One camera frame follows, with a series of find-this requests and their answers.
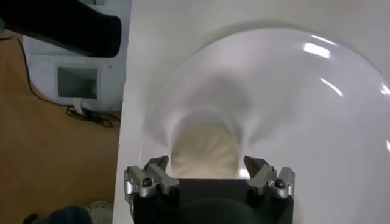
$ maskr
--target white table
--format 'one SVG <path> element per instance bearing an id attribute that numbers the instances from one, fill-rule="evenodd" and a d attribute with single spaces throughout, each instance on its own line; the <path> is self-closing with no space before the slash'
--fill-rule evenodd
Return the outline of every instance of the white table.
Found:
<path id="1" fill-rule="evenodd" d="M 296 27 L 361 51 L 389 81 L 389 10 L 387 0 L 133 0 L 113 223 L 132 223 L 123 171 L 139 163 L 151 100 L 194 51 L 240 30 Z"/>

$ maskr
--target cable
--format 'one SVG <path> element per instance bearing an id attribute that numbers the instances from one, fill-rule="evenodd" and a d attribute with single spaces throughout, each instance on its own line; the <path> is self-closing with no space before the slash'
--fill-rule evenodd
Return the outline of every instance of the cable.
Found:
<path id="1" fill-rule="evenodd" d="M 96 111 L 92 111 L 92 110 L 88 110 L 88 109 L 82 108 L 83 113 L 84 113 L 84 115 L 82 115 L 82 114 L 79 114 L 76 111 L 74 106 L 55 103 L 55 102 L 52 102 L 50 100 L 46 100 L 46 99 L 40 97 L 34 91 L 34 89 L 32 87 L 32 84 L 31 84 L 30 72 L 29 72 L 29 68 L 28 68 L 28 65 L 27 65 L 26 52 L 24 51 L 22 42 L 19 40 L 19 38 L 16 38 L 16 37 L 0 38 L 0 41 L 7 41 L 7 40 L 17 40 L 17 42 L 18 42 L 18 44 L 19 44 L 19 46 L 21 48 L 21 51 L 22 51 L 22 54 L 23 54 L 23 58 L 24 58 L 24 67 L 26 69 L 27 84 L 29 85 L 29 89 L 30 89 L 31 93 L 36 98 L 38 98 L 41 101 L 44 101 L 46 103 L 50 103 L 50 104 L 53 104 L 53 105 L 56 105 L 56 106 L 59 106 L 59 107 L 66 107 L 66 115 L 68 115 L 69 117 L 73 117 L 73 118 L 81 120 L 81 121 L 94 122 L 94 123 L 96 123 L 96 124 L 98 124 L 100 126 L 103 126 L 105 128 L 112 128 L 112 127 L 114 127 L 112 120 L 114 120 L 116 122 L 119 122 L 119 123 L 121 122 L 120 118 L 118 118 L 118 117 L 116 117 L 116 116 L 114 116 L 112 114 L 109 114 L 109 113 L 96 112 Z"/>

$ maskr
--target white surface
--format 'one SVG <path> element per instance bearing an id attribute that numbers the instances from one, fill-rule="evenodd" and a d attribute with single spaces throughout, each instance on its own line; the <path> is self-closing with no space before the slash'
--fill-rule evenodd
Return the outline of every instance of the white surface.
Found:
<path id="1" fill-rule="evenodd" d="M 57 67 L 70 66 L 98 68 L 97 99 L 83 99 L 82 107 L 96 111 L 121 109 L 124 82 L 126 79 L 126 49 L 129 36 L 130 0 L 109 0 L 104 6 L 90 7 L 107 15 L 116 15 L 122 22 L 122 42 L 113 58 L 84 57 L 66 49 L 24 37 L 32 84 L 47 99 L 60 104 L 72 105 L 73 98 L 59 97 L 57 90 Z"/>

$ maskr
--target black object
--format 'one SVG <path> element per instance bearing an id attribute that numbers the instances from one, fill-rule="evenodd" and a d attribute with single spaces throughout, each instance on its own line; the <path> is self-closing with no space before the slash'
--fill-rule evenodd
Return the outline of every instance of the black object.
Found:
<path id="1" fill-rule="evenodd" d="M 77 0 L 4 0 L 5 28 L 88 57 L 114 57 L 121 45 L 121 21 Z"/>
<path id="2" fill-rule="evenodd" d="M 152 158 L 151 164 L 161 165 L 165 170 L 168 157 Z M 244 162 L 253 178 L 264 165 L 263 159 L 245 156 Z M 132 177 L 129 171 L 125 176 Z M 267 186 L 263 194 L 248 185 L 247 180 L 222 179 L 178 179 L 179 191 L 164 194 L 157 181 L 155 193 L 132 194 L 133 219 L 135 224 L 292 224 L 294 199 L 274 197 L 272 188 Z M 285 187 L 282 179 L 276 179 L 276 187 Z"/>

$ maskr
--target shoe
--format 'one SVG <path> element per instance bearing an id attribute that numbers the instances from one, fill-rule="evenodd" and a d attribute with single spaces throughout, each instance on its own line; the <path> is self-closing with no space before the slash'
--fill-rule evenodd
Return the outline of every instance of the shoe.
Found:
<path id="1" fill-rule="evenodd" d="M 113 206 L 106 201 L 94 201 L 85 207 L 92 224 L 112 224 Z"/>

